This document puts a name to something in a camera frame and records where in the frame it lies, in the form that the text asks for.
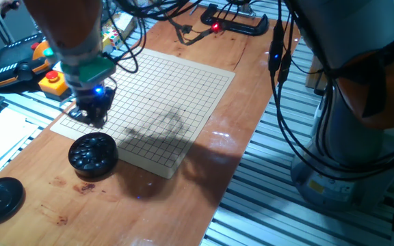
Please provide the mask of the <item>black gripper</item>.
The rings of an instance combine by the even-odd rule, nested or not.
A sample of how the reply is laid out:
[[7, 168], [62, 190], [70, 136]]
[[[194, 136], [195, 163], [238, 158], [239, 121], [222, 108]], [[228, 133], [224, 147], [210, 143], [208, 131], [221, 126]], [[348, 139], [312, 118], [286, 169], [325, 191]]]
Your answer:
[[[84, 124], [96, 128], [96, 126], [104, 126], [107, 122], [107, 112], [110, 110], [115, 90], [103, 85], [97, 85], [93, 89], [88, 90], [86, 94], [77, 97], [76, 104], [81, 112], [81, 121]], [[89, 115], [96, 115], [96, 120]]]

